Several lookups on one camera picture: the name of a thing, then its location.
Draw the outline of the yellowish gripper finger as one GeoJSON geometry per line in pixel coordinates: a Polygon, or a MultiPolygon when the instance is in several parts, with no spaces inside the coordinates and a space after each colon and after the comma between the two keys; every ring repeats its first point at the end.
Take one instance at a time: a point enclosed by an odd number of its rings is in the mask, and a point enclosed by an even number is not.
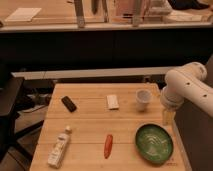
{"type": "Polygon", "coordinates": [[[164,109],[162,113],[163,124],[171,125],[174,120],[175,112],[169,109],[164,109]]]}

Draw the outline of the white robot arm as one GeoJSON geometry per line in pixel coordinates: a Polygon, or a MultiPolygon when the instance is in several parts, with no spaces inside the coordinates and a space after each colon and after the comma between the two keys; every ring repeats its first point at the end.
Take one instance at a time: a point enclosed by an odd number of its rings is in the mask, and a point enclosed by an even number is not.
{"type": "Polygon", "coordinates": [[[187,99],[213,118],[213,88],[206,85],[207,69],[200,62],[174,67],[165,75],[166,86],[161,90],[160,101],[164,106],[163,124],[170,125],[176,111],[187,99]]]}

